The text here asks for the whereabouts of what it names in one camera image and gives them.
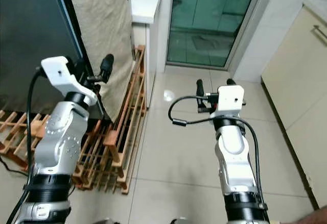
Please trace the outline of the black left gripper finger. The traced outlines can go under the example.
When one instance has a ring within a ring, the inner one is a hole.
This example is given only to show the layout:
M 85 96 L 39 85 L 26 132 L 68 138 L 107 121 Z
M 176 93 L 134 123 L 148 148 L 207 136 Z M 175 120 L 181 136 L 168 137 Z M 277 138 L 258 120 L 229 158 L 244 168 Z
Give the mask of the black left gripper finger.
M 107 54 L 105 58 L 101 61 L 100 65 L 100 77 L 101 82 L 108 82 L 110 75 L 112 73 L 114 63 L 114 56 L 113 54 Z

